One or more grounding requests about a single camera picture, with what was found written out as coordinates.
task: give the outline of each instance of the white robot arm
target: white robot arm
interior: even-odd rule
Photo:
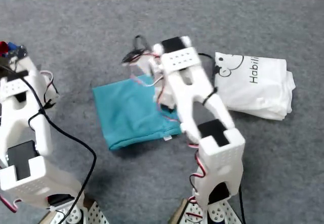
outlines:
[[[238,193],[245,140],[208,80],[188,36],[164,40],[153,46],[152,53],[154,58],[141,58],[137,65],[154,78],[164,76],[155,85],[155,95],[163,90],[160,102],[170,109],[177,107],[182,131],[197,144],[200,167],[192,174],[191,200],[207,216],[210,205]],[[211,111],[215,120],[197,126],[192,116],[194,101]]]
[[[11,54],[9,65],[15,73],[0,80],[1,189],[35,207],[64,210],[71,206],[82,186],[71,174],[46,160],[53,150],[50,125],[31,89],[21,79],[31,85],[42,106],[52,106],[57,98],[53,78],[37,70],[24,47]],[[22,132],[29,127],[35,132],[36,142],[20,142]],[[83,199],[82,193],[78,207],[83,206]]]

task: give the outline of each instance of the red wire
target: red wire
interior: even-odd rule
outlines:
[[[186,212],[187,215],[193,215],[195,217],[199,217],[199,218],[202,218],[203,216],[202,215],[198,215],[196,213],[191,213],[191,212]]]
[[[198,153],[198,150],[195,152],[195,154],[194,154],[194,158],[195,158],[195,160],[196,160],[198,166],[200,167],[200,169],[201,169],[201,171],[202,171],[202,174],[195,172],[195,173],[192,173],[192,174],[189,176],[190,184],[192,185],[192,187],[194,188],[194,190],[195,190],[196,192],[197,192],[197,188],[196,188],[195,185],[192,183],[191,177],[203,178],[203,177],[206,176],[206,170],[205,170],[203,164],[201,163],[199,157],[197,156],[197,153]]]
[[[132,58],[132,60],[129,63],[133,63],[136,59],[140,58],[141,56],[154,56],[155,58],[160,58],[160,56],[153,54],[153,53],[146,53],[141,55],[136,55]]]

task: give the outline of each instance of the metal bracket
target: metal bracket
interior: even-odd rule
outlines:
[[[100,210],[97,202],[94,202],[93,205],[89,210],[87,210],[85,207],[81,208],[81,211],[83,212],[83,221],[80,221],[80,224],[109,224],[107,218],[105,215],[102,213]],[[78,214],[78,212],[73,212],[71,213],[70,216],[67,217],[65,222],[63,224],[69,224],[69,219],[73,219]],[[63,214],[57,212],[50,224],[57,224],[63,219]]]
[[[207,216],[199,218],[187,215],[187,212],[203,216],[203,210],[197,204],[188,203],[178,224],[207,224]],[[209,205],[208,213],[214,223],[241,224],[240,219],[227,201]]]

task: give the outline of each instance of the folded white bag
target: folded white bag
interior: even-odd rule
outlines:
[[[283,120],[291,113],[293,74],[286,60],[215,53],[215,87],[229,110]]]

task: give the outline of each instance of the blue towel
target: blue towel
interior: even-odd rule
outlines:
[[[139,77],[152,83],[146,75]],[[144,87],[131,79],[93,89],[102,133],[110,150],[130,144],[181,133],[178,122],[163,117],[153,101],[154,87]],[[170,118],[177,112],[163,111]]]

